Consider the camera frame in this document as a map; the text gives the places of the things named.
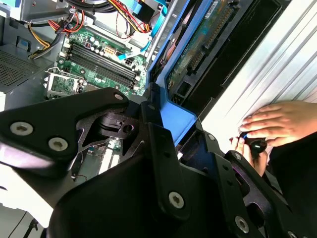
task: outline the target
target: black plastic bracket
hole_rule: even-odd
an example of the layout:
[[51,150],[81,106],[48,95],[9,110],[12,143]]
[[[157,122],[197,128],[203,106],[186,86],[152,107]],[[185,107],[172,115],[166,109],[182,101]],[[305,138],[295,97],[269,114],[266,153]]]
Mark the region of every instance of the black plastic bracket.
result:
[[296,237],[311,237],[308,229],[297,221],[286,205],[274,194],[248,161],[237,151],[229,151],[224,156],[231,162],[233,169],[243,178],[250,191],[244,196],[245,206],[257,204],[263,212],[265,228],[269,237],[290,237],[289,232]]
[[[93,122],[107,113],[123,112],[128,104],[121,92],[105,88],[4,111],[0,114],[0,162],[46,177],[64,176],[83,149]],[[31,125],[30,134],[12,132],[12,124],[20,121]],[[66,149],[50,148],[49,140],[56,137],[67,142]]]

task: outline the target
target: motherboard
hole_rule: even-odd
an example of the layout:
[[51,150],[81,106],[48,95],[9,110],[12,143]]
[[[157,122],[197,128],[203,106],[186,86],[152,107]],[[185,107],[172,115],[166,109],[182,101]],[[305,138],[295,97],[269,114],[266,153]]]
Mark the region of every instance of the motherboard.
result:
[[[56,98],[100,88],[112,87],[126,96],[143,95],[146,82],[145,58],[135,56],[119,60],[118,55],[131,50],[82,28],[65,37],[57,68],[74,79],[50,77],[48,98]],[[76,76],[82,77],[76,83]]]
[[220,34],[227,20],[234,12],[234,8],[229,2],[228,0],[217,0],[211,4],[205,17],[169,74],[167,87],[168,91],[173,94],[171,97],[173,102],[181,105],[190,89],[188,83],[182,84],[184,76],[197,70],[206,55],[211,51],[217,36]]

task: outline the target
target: ram slot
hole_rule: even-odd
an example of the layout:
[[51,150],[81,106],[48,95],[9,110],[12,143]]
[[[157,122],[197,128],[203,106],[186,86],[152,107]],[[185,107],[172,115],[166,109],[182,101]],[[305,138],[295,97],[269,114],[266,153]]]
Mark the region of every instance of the ram slot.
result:
[[78,64],[82,67],[85,67],[85,68],[105,77],[105,78],[108,78],[108,79],[111,79],[117,83],[120,83],[123,86],[126,86],[126,87],[132,86],[132,81],[127,80],[125,78],[122,78],[120,75],[117,75],[117,74],[107,70],[106,68],[103,68],[99,65],[96,65],[95,63],[93,63],[87,59],[83,59],[83,58],[80,58],[78,56],[72,55],[70,57],[70,61],[72,61],[75,64]]
[[125,67],[124,65],[121,65],[120,63],[117,63],[111,59],[99,56],[94,52],[76,44],[72,45],[69,51],[69,59],[72,61],[74,58],[76,58],[77,61],[82,61],[85,63],[89,62],[93,66],[93,68],[90,70],[97,72],[96,70],[99,69],[99,71],[103,71],[104,74],[108,75],[107,78],[121,84],[125,81],[125,85],[128,83],[131,85],[136,77],[136,72],[133,72],[130,68]]

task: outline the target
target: red wire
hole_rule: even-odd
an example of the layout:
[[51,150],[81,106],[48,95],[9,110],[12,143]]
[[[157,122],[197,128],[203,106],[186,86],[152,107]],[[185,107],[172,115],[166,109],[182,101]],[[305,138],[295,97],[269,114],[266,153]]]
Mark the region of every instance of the red wire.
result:
[[147,31],[143,30],[140,24],[136,21],[136,19],[129,13],[128,10],[126,10],[120,3],[118,3],[116,0],[113,1],[122,11],[124,11],[133,21],[138,25],[138,27],[141,29],[142,33],[148,33]]
[[[78,21],[79,21],[79,17],[78,17],[78,14],[76,13],[76,19],[77,19],[77,23],[76,23],[76,25],[75,25],[75,27],[74,28],[76,28],[77,26],[78,26]],[[71,30],[68,30],[68,29],[64,29],[63,30],[63,32],[69,32],[69,33],[74,33],[74,32],[77,32],[77,31],[79,31],[79,29],[80,28],[82,28],[82,26],[84,25],[84,17],[85,17],[85,13],[84,13],[84,11],[82,12],[82,21],[81,21],[81,24],[80,24],[80,26],[77,28],[77,29],[71,29]],[[51,21],[51,20],[49,20],[48,21],[48,23],[50,24],[50,26],[52,26],[53,28],[55,28],[55,30],[57,30],[60,26],[56,23],[56,22],[54,22],[54,21]]]

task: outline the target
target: silver screw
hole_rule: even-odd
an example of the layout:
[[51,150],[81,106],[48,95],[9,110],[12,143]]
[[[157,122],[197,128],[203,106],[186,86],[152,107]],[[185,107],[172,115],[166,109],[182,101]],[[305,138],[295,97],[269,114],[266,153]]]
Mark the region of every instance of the silver screw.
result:
[[155,110],[155,107],[151,104],[148,104],[148,107],[151,108],[152,110]]
[[214,136],[211,135],[211,134],[208,134],[208,137],[209,137],[210,140],[215,140]]
[[241,160],[241,159],[242,159],[241,155],[239,155],[238,153],[234,153],[234,155],[236,156],[236,158],[237,158],[238,160]]
[[33,127],[27,122],[18,121],[11,124],[10,130],[13,134],[24,136],[31,134]]
[[114,97],[119,100],[123,100],[123,97],[120,94],[115,94]]
[[248,223],[240,216],[236,216],[234,221],[236,222],[237,227],[243,231],[243,233],[249,233]]
[[297,236],[293,232],[288,231],[287,233],[288,233],[290,238],[297,238]]
[[54,137],[49,140],[49,147],[55,151],[63,151],[67,149],[68,143],[63,138]]
[[176,208],[184,207],[184,199],[178,192],[170,192],[168,195],[169,202]]

